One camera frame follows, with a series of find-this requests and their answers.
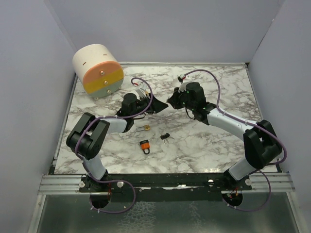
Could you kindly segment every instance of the screw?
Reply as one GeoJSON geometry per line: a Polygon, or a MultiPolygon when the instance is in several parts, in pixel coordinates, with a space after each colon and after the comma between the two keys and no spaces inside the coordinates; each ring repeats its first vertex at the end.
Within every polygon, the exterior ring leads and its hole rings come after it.
{"type": "Polygon", "coordinates": [[[252,185],[252,181],[251,181],[250,179],[246,179],[246,180],[245,180],[245,184],[246,184],[247,186],[251,186],[251,185],[252,185]]]}
{"type": "Polygon", "coordinates": [[[80,188],[83,188],[85,185],[86,185],[86,184],[85,184],[83,181],[81,181],[81,182],[79,183],[79,187],[80,187],[80,188]]]}
{"type": "Polygon", "coordinates": [[[123,185],[124,185],[124,183],[123,183],[123,182],[121,182],[121,181],[117,182],[117,187],[122,188],[122,187],[123,187],[123,185]]]}

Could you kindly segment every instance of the orange stripe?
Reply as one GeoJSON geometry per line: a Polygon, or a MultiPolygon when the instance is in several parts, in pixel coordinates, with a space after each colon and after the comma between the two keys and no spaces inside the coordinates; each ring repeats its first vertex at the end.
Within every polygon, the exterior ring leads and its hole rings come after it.
{"type": "Polygon", "coordinates": [[[122,69],[121,65],[114,61],[102,62],[89,69],[83,77],[83,85],[93,82],[97,79],[104,77],[118,69],[122,69]]]}

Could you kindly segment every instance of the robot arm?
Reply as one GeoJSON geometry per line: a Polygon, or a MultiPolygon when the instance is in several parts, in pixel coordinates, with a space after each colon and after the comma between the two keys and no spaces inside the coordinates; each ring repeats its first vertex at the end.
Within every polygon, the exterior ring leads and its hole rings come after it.
{"type": "MultiPolygon", "coordinates": [[[[281,145],[268,134],[226,116],[215,104],[206,102],[203,88],[197,82],[183,83],[180,87],[176,87],[167,102],[174,109],[191,110],[196,120],[221,128],[244,141],[245,157],[225,172],[231,183],[238,182],[251,172],[264,168],[282,152],[281,145]]],[[[266,120],[255,122],[234,117],[257,124],[276,136],[272,125],[266,120]]]]}
{"type": "MultiPolygon", "coordinates": [[[[118,110],[117,116],[109,116],[98,120],[90,128],[81,140],[78,146],[78,153],[83,160],[84,167],[95,177],[100,180],[106,173],[106,168],[103,166],[100,155],[98,154],[106,134],[108,133],[125,133],[131,129],[134,124],[134,118],[122,119],[122,117],[135,115],[145,109],[150,101],[150,96],[146,92],[137,90],[140,98],[137,99],[133,93],[126,94],[123,98],[121,109],[118,110]]],[[[157,100],[153,96],[152,103],[146,113],[153,114],[167,108],[168,105],[157,100]]],[[[75,147],[84,130],[94,121],[96,117],[90,113],[84,113],[69,134],[66,145],[75,152],[75,147]]]]}
{"type": "MultiPolygon", "coordinates": [[[[241,120],[245,120],[241,117],[232,115],[236,118],[239,118],[241,120]]],[[[213,110],[210,111],[210,113],[207,115],[207,121],[209,125],[221,128],[239,139],[243,140],[243,134],[245,133],[246,130],[251,130],[253,127],[245,124],[241,124],[240,122],[233,120],[229,118],[228,116],[225,116],[217,108],[214,108],[213,110]]],[[[248,122],[256,124],[255,121],[249,120],[248,122]]]]}

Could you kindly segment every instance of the cable connector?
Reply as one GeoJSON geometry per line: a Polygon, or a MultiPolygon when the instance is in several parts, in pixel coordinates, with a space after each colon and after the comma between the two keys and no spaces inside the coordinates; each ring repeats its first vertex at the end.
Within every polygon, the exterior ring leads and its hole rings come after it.
{"type": "Polygon", "coordinates": [[[178,81],[179,81],[180,83],[183,83],[185,77],[186,77],[186,76],[185,76],[184,74],[182,74],[182,75],[180,75],[177,79],[178,79],[178,81]]]}

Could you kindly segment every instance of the orange padlock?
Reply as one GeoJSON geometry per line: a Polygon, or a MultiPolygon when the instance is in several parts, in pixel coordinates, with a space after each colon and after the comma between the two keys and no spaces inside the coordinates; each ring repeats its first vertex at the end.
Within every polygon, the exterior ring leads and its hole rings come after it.
{"type": "Polygon", "coordinates": [[[141,147],[142,151],[144,152],[144,154],[150,153],[150,150],[149,150],[150,145],[149,145],[148,140],[143,140],[143,141],[139,142],[139,144],[140,144],[140,147],[141,147]]]}

